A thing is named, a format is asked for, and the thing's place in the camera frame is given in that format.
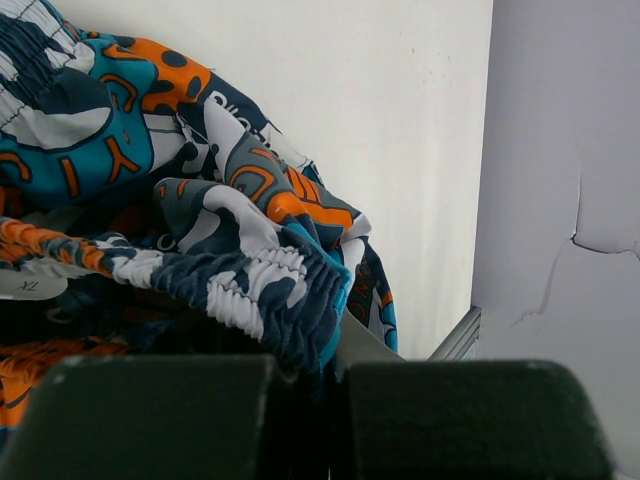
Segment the blue orange patterned shorts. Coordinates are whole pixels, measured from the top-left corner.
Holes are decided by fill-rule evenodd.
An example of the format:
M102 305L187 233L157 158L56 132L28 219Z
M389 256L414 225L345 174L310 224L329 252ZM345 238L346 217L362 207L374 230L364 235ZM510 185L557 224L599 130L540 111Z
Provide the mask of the blue orange patterned shorts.
M1 5L1 435L73 355L209 352L317 377L397 321L366 216L247 96L155 41Z

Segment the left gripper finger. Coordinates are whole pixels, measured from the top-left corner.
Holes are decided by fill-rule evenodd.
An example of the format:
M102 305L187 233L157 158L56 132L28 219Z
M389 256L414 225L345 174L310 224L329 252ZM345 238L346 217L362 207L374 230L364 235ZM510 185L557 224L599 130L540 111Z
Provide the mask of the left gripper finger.
M332 479L354 479L356 473L348 371L359 364L403 361L348 310L344 312L331 370Z

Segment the aluminium mounting rail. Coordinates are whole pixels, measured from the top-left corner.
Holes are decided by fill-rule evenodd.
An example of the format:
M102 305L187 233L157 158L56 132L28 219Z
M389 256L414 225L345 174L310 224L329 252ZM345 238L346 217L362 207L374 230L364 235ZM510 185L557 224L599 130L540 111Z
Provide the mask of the aluminium mounting rail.
M438 345L431 361L456 361L464 359L479 339L481 309L472 306L446 338Z

